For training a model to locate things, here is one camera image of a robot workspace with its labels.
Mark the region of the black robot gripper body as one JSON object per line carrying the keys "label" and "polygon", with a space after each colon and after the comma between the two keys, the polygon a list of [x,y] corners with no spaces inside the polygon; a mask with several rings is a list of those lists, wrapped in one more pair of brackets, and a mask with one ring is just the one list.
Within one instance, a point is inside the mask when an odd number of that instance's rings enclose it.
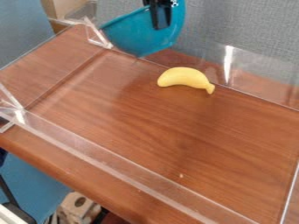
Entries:
{"label": "black robot gripper body", "polygon": [[171,7],[179,6],[179,0],[142,0],[145,5],[167,5]]}

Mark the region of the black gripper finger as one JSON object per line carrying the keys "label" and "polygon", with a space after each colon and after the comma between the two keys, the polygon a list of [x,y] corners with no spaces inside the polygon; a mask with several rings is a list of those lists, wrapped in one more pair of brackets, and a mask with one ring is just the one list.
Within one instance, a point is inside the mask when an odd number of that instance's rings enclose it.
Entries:
{"label": "black gripper finger", "polygon": [[153,4],[150,7],[154,28],[162,30],[171,25],[173,6],[170,4]]}

